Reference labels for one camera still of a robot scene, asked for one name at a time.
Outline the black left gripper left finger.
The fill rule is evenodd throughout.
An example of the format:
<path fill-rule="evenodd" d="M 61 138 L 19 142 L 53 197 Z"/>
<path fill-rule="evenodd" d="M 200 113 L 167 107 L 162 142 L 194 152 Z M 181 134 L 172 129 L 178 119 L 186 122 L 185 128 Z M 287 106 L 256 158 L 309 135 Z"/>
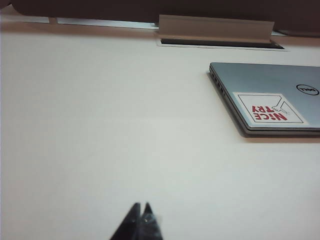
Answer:
<path fill-rule="evenodd" d="M 129 209 L 110 240 L 136 240 L 140 213 L 141 204 L 136 202 Z"/>

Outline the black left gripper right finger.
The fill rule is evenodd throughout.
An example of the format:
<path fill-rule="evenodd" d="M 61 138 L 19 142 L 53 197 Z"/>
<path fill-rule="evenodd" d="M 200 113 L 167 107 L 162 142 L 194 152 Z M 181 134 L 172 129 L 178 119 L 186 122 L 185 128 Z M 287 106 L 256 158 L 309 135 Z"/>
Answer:
<path fill-rule="evenodd" d="M 149 202 L 145 204 L 143 213 L 138 217 L 136 240 L 163 240 L 160 225 Z"/>

